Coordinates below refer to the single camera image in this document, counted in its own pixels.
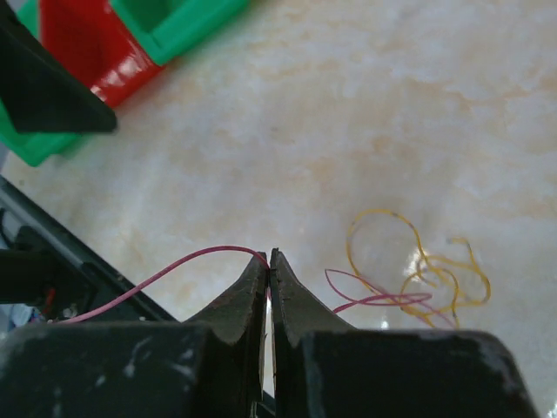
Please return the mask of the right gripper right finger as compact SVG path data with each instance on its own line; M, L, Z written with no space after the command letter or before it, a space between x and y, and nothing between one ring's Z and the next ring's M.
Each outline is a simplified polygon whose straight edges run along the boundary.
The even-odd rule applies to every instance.
M355 327L342 320L297 278L286 256L274 248L270 263L270 295L276 347L296 347L310 332L345 332Z

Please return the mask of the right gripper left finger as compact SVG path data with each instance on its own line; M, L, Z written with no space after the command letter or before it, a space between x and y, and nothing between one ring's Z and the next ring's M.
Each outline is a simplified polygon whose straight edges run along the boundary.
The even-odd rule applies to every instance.
M255 252L239 278L183 324L207 326L225 344L259 344L265 335L267 285L266 254Z

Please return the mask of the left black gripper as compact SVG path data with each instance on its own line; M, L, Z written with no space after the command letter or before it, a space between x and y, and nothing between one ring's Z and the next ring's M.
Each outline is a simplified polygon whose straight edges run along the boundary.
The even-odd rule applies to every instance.
M74 78L1 2L1 102L21 133L111 133L115 112Z

